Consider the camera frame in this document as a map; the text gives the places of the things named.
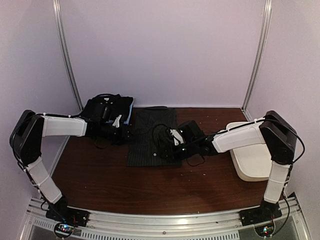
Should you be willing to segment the dark pinstriped long sleeve shirt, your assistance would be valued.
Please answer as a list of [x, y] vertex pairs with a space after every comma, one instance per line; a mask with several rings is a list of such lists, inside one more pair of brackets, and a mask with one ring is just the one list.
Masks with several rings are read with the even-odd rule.
[[174, 108], [154, 106], [137, 109], [134, 116], [134, 141], [129, 145], [128, 167], [181, 166], [182, 161], [167, 161], [159, 151], [169, 139], [167, 128], [176, 128], [177, 112]]

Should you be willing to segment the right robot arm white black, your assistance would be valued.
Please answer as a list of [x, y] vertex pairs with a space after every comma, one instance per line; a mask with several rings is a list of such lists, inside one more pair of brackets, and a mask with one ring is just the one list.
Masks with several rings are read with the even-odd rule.
[[278, 202], [290, 179], [297, 142], [301, 142], [296, 130], [276, 111], [234, 127], [205, 134], [194, 120], [182, 123], [178, 128], [161, 124], [163, 130], [152, 130], [152, 142], [160, 158], [170, 162], [186, 160], [194, 155], [202, 158], [250, 146], [265, 145], [270, 155], [271, 169], [267, 187], [260, 206], [256, 210], [259, 220], [268, 220], [278, 209]]

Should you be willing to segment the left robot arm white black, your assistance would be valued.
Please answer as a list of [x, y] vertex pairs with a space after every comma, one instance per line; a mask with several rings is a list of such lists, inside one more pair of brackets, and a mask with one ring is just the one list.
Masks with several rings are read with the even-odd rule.
[[78, 115], [35, 113], [25, 110], [16, 123], [9, 144], [19, 167], [47, 201], [61, 222], [72, 218], [67, 198], [48, 173], [42, 158], [42, 139], [50, 136], [102, 137], [120, 144], [130, 138], [132, 106], [87, 106]]

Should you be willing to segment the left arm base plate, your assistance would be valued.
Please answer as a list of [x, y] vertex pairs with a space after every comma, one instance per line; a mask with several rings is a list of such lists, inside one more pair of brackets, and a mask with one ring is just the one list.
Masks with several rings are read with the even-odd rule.
[[67, 223], [75, 227], [86, 227], [90, 213], [86, 210], [80, 210], [70, 207], [58, 209], [49, 207], [45, 217], [51, 220]]

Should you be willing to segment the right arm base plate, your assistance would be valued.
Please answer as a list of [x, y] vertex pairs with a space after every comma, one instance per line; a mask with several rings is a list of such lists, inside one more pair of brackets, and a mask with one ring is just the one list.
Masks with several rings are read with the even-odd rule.
[[280, 218], [282, 215], [282, 211], [279, 207], [276, 207], [275, 210], [270, 210], [258, 206], [239, 212], [240, 221], [243, 227], [269, 222], [276, 218]]

